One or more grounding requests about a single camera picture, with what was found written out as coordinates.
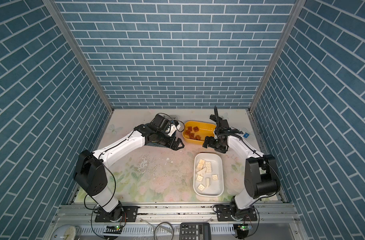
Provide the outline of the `white 2x4 lego brick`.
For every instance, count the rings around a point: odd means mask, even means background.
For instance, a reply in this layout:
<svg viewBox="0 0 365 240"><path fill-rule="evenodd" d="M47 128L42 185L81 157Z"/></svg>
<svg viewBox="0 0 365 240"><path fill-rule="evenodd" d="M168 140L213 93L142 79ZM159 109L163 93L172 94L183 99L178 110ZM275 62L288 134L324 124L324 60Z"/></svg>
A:
<svg viewBox="0 0 365 240"><path fill-rule="evenodd" d="M207 173L211 173L212 172L212 166L211 166L211 162L205 162L205 169Z"/></svg>

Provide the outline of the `cream 2x4 lego brick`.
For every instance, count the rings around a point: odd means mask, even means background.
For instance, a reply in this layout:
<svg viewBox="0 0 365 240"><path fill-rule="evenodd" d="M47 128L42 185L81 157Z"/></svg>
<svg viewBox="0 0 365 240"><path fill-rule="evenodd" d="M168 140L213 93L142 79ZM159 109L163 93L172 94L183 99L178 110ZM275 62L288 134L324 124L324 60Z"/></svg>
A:
<svg viewBox="0 0 365 240"><path fill-rule="evenodd" d="M203 166L205 165L205 160L200 159L198 164L197 164L197 169L201 170L203 168Z"/></svg>

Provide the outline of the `cream lego brick front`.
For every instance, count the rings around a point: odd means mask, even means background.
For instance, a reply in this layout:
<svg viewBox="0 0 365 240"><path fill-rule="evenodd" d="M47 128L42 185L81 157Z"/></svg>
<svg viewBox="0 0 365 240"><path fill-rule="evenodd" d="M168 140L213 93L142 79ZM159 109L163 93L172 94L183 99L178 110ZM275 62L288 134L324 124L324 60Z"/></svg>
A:
<svg viewBox="0 0 365 240"><path fill-rule="evenodd" d="M203 184L200 184L197 189L200 191L200 192L203 192L204 189L205 189L205 186Z"/></svg>

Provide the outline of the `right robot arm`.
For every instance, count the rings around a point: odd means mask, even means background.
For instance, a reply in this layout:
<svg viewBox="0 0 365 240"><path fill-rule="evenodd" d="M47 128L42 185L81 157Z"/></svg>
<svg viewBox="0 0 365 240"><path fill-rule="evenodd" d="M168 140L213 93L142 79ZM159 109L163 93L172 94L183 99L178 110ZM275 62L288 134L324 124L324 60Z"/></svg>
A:
<svg viewBox="0 0 365 240"><path fill-rule="evenodd" d="M276 159L273 155L256 150L245 141L241 136L242 131L231 128L227 120L219 116L217 107L214 107L214 114L209 118L216 123L214 136L206 137L202 146L222 154L232 149L245 160L244 188L232 197L229 204L231 216L235 220L241 220L257 201L275 196L280 191Z"/></svg>

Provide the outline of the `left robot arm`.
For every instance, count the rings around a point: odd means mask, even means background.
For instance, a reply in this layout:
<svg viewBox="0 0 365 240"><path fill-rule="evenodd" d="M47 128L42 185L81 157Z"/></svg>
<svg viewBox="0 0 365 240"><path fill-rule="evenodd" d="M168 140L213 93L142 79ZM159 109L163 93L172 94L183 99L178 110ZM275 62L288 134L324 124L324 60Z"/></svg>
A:
<svg viewBox="0 0 365 240"><path fill-rule="evenodd" d="M121 202L115 197L118 180L113 169L122 158L143 146L163 147L174 151L184 148L177 133L185 124L165 113L158 113L150 123L141 124L118 141L98 150L84 150L76 161L73 179L97 204L92 210L100 211L109 222L125 218Z"/></svg>

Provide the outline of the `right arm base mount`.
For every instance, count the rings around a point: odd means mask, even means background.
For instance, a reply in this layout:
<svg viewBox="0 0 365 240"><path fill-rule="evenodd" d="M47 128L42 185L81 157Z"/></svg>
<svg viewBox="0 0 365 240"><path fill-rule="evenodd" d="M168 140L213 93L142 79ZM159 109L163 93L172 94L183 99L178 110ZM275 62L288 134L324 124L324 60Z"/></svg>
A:
<svg viewBox="0 0 365 240"><path fill-rule="evenodd" d="M254 207L239 210L236 206L217 204L212 206L219 222L230 221L257 221L257 212Z"/></svg>

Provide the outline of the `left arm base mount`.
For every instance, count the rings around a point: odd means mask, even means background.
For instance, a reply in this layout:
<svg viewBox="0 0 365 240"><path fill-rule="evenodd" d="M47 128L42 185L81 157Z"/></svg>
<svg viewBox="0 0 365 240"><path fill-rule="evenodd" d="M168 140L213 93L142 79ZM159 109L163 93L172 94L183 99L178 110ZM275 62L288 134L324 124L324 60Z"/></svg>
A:
<svg viewBox="0 0 365 240"><path fill-rule="evenodd" d="M112 212L107 213L103 208L98 207L93 213L96 214L96 223L131 223L135 222L138 209L138 206L118 206Z"/></svg>

